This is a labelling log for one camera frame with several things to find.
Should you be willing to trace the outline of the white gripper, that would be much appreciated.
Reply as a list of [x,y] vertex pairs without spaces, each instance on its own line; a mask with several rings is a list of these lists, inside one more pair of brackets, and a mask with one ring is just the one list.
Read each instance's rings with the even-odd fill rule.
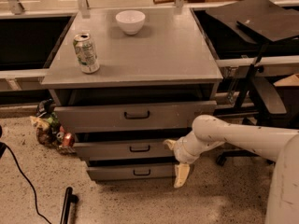
[[195,162],[195,157],[185,149],[184,143],[181,139],[177,141],[166,139],[164,140],[164,144],[168,146],[170,150],[174,151],[176,159],[181,162],[180,164],[175,165],[176,179],[174,182],[174,187],[176,189],[181,188],[188,178],[190,172],[189,164]]

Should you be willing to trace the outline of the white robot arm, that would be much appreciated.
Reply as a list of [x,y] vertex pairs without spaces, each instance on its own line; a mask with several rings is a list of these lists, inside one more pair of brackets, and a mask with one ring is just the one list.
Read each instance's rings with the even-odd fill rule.
[[179,140],[164,141],[174,152],[174,186],[182,187],[190,165],[202,153],[224,143],[273,161],[265,224],[299,224],[299,131],[253,125],[232,124],[210,115],[200,115],[192,130]]

